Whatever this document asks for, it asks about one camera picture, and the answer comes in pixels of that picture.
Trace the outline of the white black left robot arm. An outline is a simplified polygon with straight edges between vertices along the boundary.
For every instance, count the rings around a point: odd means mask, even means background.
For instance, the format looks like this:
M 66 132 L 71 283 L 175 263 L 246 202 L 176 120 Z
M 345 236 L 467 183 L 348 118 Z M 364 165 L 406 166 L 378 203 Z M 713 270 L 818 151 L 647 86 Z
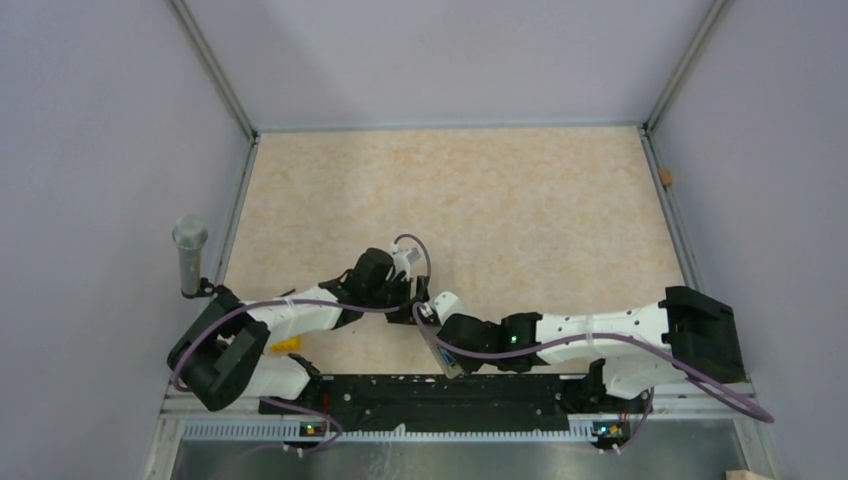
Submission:
M 341 329 L 366 314 L 396 324 L 410 319 L 430 277 L 414 275 L 413 267 L 427 258 L 420 247 L 369 248 L 340 276 L 265 301 L 243 301 L 220 286 L 169 352 L 171 384 L 211 412 L 254 396 L 277 397 L 308 413 L 321 397 L 317 372 L 297 354 L 275 353 L 274 345 Z

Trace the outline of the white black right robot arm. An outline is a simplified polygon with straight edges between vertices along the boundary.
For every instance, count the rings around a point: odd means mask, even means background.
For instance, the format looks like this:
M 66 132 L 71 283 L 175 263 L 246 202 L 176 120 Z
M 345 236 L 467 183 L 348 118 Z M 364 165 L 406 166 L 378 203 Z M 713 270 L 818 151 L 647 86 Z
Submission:
M 440 324 L 437 357 L 465 374 L 483 365 L 509 373 L 585 360 L 600 369 L 589 404 L 612 412 L 643 391 L 689 377 L 721 384 L 745 378 L 732 308 L 687 286 L 658 302 L 612 313 L 516 313 L 494 323 L 467 314 L 451 292 L 427 308 Z

